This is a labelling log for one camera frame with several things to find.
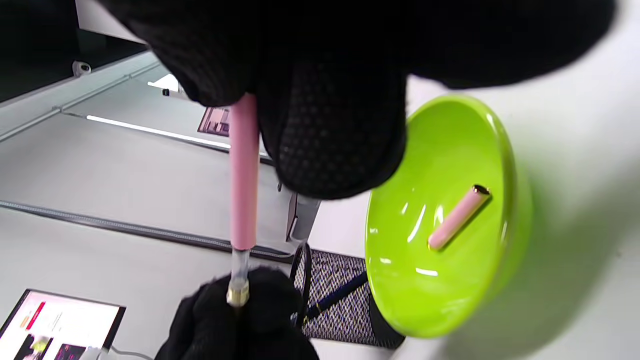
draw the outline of glove texture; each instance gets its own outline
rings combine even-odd
[[[456,89],[533,78],[582,56],[615,10],[614,0],[100,1],[192,100],[255,93],[281,182],[318,199],[396,171],[407,75]]]
[[[156,360],[313,360],[311,342],[291,324],[300,293],[279,270],[249,272],[250,298],[236,314],[225,295],[229,276],[182,300]]]

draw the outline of dark blue rod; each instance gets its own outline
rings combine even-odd
[[[322,300],[320,300],[316,305],[309,306],[307,308],[306,321],[317,318],[318,315],[320,315],[320,313],[336,305],[340,300],[346,298],[347,296],[349,296],[350,293],[353,293],[359,287],[361,287],[366,283],[367,283],[367,272],[363,272],[362,274],[349,280],[349,282],[347,282],[345,285],[342,285],[340,288],[337,288],[334,292],[322,298]]]

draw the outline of pink vape pen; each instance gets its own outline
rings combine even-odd
[[[231,140],[231,280],[227,302],[236,308],[249,299],[249,253],[256,242],[259,132],[255,96],[245,94],[229,109]]]
[[[472,186],[438,229],[429,236],[429,248],[439,250],[446,245],[490,197],[489,189],[478,184]]]

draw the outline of pink tube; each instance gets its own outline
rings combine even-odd
[[[255,96],[245,94],[229,109],[231,140],[231,245],[255,246],[258,217],[259,133]]]
[[[487,188],[477,184],[472,186],[440,227],[429,236],[429,248],[439,250],[446,245],[490,197]]]

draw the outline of lime green bowl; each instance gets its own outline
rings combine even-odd
[[[477,99],[439,97],[408,119],[397,172],[369,200],[369,286],[387,322],[405,336],[458,328],[515,272],[531,231],[531,193],[498,117]],[[491,199],[441,250],[429,235],[471,189]]]

